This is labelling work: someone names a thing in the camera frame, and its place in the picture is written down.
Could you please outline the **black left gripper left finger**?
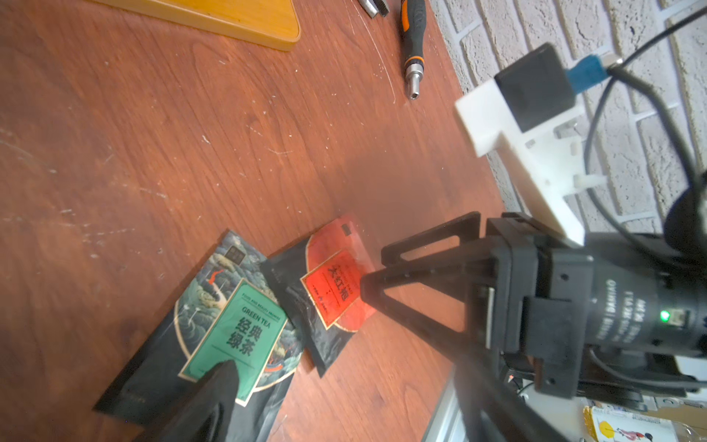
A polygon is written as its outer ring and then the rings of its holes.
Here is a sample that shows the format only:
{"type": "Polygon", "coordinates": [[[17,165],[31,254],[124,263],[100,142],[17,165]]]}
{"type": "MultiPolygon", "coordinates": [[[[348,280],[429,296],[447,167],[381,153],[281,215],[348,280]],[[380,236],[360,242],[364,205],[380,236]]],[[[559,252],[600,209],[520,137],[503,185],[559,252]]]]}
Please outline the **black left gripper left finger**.
{"type": "Polygon", "coordinates": [[[238,390],[235,362],[221,362],[134,441],[225,441],[238,390]]]}

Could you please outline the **green tea bag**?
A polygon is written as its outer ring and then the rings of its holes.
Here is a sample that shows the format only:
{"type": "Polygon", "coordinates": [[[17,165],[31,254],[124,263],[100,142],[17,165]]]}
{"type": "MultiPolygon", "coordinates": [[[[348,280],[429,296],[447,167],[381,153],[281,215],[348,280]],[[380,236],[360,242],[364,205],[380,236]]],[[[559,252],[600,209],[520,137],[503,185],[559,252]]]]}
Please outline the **green tea bag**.
{"type": "Polygon", "coordinates": [[[239,388],[227,439],[267,440],[304,346],[261,270],[266,262],[228,230],[95,411],[147,425],[215,365],[232,361],[239,388]]]}

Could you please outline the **red tea bag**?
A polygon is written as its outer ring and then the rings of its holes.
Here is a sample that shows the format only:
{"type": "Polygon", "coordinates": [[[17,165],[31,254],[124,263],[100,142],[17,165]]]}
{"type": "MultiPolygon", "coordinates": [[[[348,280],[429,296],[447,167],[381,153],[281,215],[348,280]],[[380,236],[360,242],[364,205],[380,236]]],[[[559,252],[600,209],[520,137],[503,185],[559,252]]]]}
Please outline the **red tea bag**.
{"type": "Polygon", "coordinates": [[[335,218],[261,266],[320,376],[376,312],[361,298],[375,267],[357,227],[351,215],[335,218]]]}

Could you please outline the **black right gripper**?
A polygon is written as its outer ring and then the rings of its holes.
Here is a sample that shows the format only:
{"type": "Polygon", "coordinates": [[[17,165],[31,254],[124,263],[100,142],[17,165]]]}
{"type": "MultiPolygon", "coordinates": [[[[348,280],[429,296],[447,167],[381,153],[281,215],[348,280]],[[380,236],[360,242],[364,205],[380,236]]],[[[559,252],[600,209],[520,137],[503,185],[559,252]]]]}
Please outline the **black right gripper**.
{"type": "Polygon", "coordinates": [[[487,365],[497,379],[523,375],[541,393],[576,396],[592,252],[524,215],[482,220],[471,212],[385,246],[381,261],[383,269],[361,281],[364,302],[455,363],[487,365]]]}

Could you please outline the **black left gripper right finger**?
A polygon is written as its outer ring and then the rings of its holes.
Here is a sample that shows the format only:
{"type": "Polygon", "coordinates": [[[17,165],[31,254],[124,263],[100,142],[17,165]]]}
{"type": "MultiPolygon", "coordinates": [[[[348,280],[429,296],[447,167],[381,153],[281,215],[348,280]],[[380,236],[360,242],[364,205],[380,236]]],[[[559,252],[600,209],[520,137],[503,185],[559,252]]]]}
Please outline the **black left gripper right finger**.
{"type": "Polygon", "coordinates": [[[563,441],[564,437],[470,355],[455,360],[454,384],[469,441],[563,441]]]}

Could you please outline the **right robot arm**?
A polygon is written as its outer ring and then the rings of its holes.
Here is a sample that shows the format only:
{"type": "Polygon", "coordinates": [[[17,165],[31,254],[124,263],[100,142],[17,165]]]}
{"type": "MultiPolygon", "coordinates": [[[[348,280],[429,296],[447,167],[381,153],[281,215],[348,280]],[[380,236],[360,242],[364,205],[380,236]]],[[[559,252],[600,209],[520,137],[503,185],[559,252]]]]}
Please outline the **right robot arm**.
{"type": "Polygon", "coordinates": [[[462,372],[562,398],[697,392],[676,360],[706,356],[705,190],[692,179],[660,235],[581,246],[528,215],[472,212],[385,247],[362,297],[462,372]]]}

